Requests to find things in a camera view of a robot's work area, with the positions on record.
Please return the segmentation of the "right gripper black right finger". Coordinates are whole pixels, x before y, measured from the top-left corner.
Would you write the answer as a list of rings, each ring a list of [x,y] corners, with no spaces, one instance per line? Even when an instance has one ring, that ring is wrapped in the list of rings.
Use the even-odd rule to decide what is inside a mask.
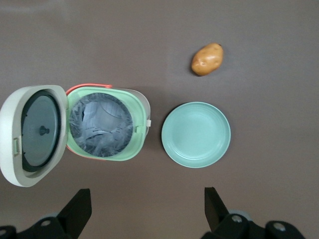
[[[204,189],[204,211],[210,231],[203,239],[264,239],[265,229],[241,212],[229,212],[214,187]]]

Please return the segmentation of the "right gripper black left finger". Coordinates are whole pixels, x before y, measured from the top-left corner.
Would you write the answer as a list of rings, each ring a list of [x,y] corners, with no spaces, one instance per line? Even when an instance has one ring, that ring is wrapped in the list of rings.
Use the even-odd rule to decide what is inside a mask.
[[[18,239],[77,239],[91,217],[91,193],[79,190],[56,215],[19,232]]]

